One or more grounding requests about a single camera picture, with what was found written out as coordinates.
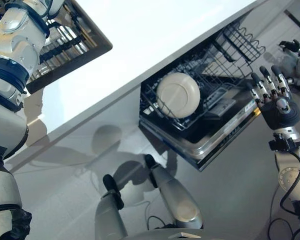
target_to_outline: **dishwasher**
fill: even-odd
[[[140,126],[202,171],[260,114],[246,84],[254,84],[251,64],[265,51],[240,20],[230,23],[142,82]],[[172,73],[199,87],[199,105],[185,118],[165,115],[158,104],[158,85]]]

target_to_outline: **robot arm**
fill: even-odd
[[[0,240],[24,240],[31,214],[22,209],[17,183],[4,168],[27,140],[23,107],[26,82],[36,70],[49,29],[45,21],[58,14],[64,0],[12,0],[0,20]]]
[[[286,191],[280,206],[286,212],[298,216],[300,221],[300,134],[294,128],[300,120],[300,110],[292,101],[290,89],[279,67],[272,66],[271,70],[277,78],[277,87],[263,66],[260,67],[260,71],[265,77],[264,85],[253,73],[251,76],[256,81],[259,91],[253,89],[251,85],[248,87],[266,123],[274,131],[274,140],[269,142],[269,146],[275,151],[279,184]],[[294,211],[284,207],[288,198],[293,204]]]

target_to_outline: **dishwasher rack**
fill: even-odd
[[[233,87],[238,86],[253,69],[251,63],[259,58],[266,48],[253,40],[247,29],[240,28],[239,22],[233,22],[211,36],[208,43],[198,45],[188,53],[176,59],[160,74],[156,74],[141,85],[140,113],[146,116],[156,115],[166,119],[177,130],[191,127],[205,115]],[[158,102],[169,110],[156,95],[160,81],[171,73],[185,73],[191,76],[200,89],[200,103],[193,114],[185,118],[168,117],[162,113]]]

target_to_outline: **floor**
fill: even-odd
[[[281,58],[278,42],[300,40],[300,30],[281,15],[259,39],[267,52],[257,64],[270,66]],[[300,104],[300,92],[295,99]],[[109,133],[109,138],[120,133],[114,125],[106,125],[99,131]],[[155,144],[154,148],[139,128],[101,155],[96,154],[96,149],[105,143],[99,138],[69,135],[14,173],[23,207],[33,215],[27,239],[94,239],[96,207],[106,192],[102,184],[105,174],[113,175],[121,189],[125,208],[120,214],[130,235],[146,231],[146,219],[150,215],[169,223],[159,190],[151,185],[143,161],[143,154],[152,154],[198,202],[207,232],[264,240],[271,199],[278,185],[274,154],[268,147],[271,139],[272,131],[258,117],[199,172],[164,145]],[[283,191],[279,189],[273,216],[286,218],[295,230],[297,220],[279,209],[282,196]],[[150,228],[160,224],[153,219]],[[271,231],[273,240],[290,239],[289,234],[282,222],[275,224]]]

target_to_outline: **metal rack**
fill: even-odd
[[[231,23],[216,33],[208,45],[176,59],[174,67],[168,72],[146,80],[141,88],[141,114],[166,119],[183,131],[213,108],[228,90],[238,86],[253,71],[250,64],[266,50],[264,46],[259,46],[259,41],[253,40],[252,34],[247,34],[247,30],[239,26],[238,22]],[[156,90],[166,75],[176,72],[191,76],[200,89],[199,107],[186,118],[168,117],[158,105],[161,102],[169,109],[156,95]]]

